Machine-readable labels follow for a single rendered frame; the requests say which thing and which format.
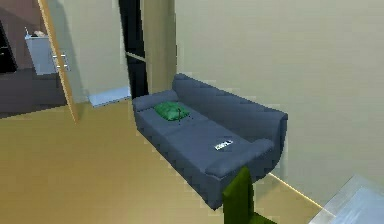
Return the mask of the green pillow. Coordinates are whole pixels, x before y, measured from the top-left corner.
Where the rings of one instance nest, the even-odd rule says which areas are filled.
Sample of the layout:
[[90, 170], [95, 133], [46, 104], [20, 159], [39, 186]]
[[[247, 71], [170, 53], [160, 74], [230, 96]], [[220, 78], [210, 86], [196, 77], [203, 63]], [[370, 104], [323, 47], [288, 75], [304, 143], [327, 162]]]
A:
[[155, 112], [167, 121], [181, 120], [190, 115], [190, 112], [178, 102], [163, 102], [154, 106]]

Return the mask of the blue-grey sofa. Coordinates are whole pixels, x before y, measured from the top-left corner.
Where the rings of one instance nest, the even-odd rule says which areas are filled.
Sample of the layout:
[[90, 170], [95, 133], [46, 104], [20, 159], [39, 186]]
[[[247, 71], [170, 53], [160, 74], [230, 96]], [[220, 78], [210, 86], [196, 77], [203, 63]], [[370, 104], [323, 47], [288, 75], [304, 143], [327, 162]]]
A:
[[[176, 121], [160, 117], [154, 106], [178, 102], [190, 115]], [[213, 210], [222, 192], [243, 166], [253, 181], [278, 164], [288, 114], [263, 106], [184, 74], [170, 90], [132, 101], [138, 131], [156, 148]], [[215, 145], [233, 144], [216, 150]]]

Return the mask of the white remote control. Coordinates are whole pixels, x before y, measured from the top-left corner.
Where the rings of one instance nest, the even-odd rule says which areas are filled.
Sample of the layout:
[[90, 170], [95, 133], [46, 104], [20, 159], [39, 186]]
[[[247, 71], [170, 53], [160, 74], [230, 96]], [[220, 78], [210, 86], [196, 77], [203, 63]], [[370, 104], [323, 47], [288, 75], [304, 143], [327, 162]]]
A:
[[214, 148], [218, 151], [218, 150], [221, 150], [229, 145], [233, 144], [233, 141], [232, 140], [227, 140], [227, 141], [224, 141], [220, 144], [217, 144], [214, 146]]

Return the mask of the dark tall window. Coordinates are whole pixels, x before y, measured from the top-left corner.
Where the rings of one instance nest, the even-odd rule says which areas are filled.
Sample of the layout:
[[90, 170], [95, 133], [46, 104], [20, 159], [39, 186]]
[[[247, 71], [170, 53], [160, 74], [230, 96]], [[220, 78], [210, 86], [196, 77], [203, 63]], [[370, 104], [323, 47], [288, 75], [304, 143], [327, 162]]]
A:
[[118, 0], [133, 98], [148, 94], [140, 0]]

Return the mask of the wooden room door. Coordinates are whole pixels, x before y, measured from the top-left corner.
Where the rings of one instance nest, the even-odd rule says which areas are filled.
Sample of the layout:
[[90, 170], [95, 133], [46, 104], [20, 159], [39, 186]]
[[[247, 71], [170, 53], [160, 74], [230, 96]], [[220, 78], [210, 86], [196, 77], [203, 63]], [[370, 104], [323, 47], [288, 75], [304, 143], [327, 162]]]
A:
[[51, 45], [51, 50], [52, 50], [52, 58], [55, 62], [56, 68], [58, 69], [58, 73], [59, 73], [60, 81], [63, 87], [64, 95], [67, 101], [67, 105], [74, 123], [77, 124], [79, 121], [79, 115], [78, 115], [76, 104], [74, 103], [74, 100], [73, 100], [72, 90], [67, 77], [64, 59], [62, 56], [62, 52], [59, 48], [59, 43], [56, 37], [54, 23], [51, 17], [51, 13], [49, 11], [48, 1], [47, 0], [37, 0], [37, 1], [38, 1], [42, 18], [46, 27], [47, 35], [48, 35], [50, 45]]

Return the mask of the pale grey cabinet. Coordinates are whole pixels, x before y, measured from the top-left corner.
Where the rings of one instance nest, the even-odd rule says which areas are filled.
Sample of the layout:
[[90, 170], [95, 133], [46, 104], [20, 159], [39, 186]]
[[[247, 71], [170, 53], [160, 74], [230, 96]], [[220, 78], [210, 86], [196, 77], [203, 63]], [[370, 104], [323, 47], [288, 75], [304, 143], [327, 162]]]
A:
[[26, 35], [25, 41], [37, 75], [50, 75], [57, 72], [52, 57], [51, 44], [48, 36]]

